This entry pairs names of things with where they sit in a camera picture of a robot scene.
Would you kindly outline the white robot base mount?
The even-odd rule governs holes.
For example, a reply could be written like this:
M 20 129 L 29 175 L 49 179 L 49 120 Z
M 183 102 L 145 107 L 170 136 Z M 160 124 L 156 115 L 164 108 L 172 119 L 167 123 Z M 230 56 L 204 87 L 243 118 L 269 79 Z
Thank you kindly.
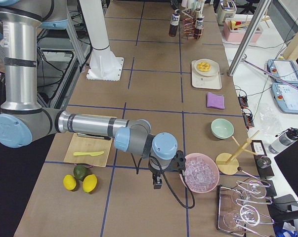
M 122 74 L 122 68 L 124 64 L 123 57 L 115 57 L 118 61 L 118 65 L 111 69 L 105 70 L 105 67 L 100 65 L 100 67 L 92 68 L 87 72 L 86 78 L 90 80 L 109 80 L 109 81 L 119 81 Z

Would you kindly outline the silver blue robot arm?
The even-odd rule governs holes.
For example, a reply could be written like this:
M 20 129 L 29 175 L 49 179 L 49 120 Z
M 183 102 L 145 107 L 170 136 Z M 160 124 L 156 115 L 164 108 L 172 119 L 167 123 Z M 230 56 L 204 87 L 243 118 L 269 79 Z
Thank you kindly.
M 64 29 L 68 9 L 64 0 L 0 0 L 3 23 L 6 100 L 0 107 L 0 143 L 19 148 L 54 133 L 82 133 L 114 139 L 117 149 L 148 160 L 154 188 L 165 172 L 185 168 L 176 138 L 151 133 L 144 119 L 73 114 L 43 108 L 37 101 L 37 28 Z

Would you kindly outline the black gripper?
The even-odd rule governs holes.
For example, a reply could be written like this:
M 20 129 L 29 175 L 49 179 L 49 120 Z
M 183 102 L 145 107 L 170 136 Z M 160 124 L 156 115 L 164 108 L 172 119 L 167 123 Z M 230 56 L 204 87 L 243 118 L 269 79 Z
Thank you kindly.
M 153 188 L 160 189 L 162 187 L 162 179 L 161 179 L 161 172 L 157 170 L 152 171 L 152 179 L 153 179 Z

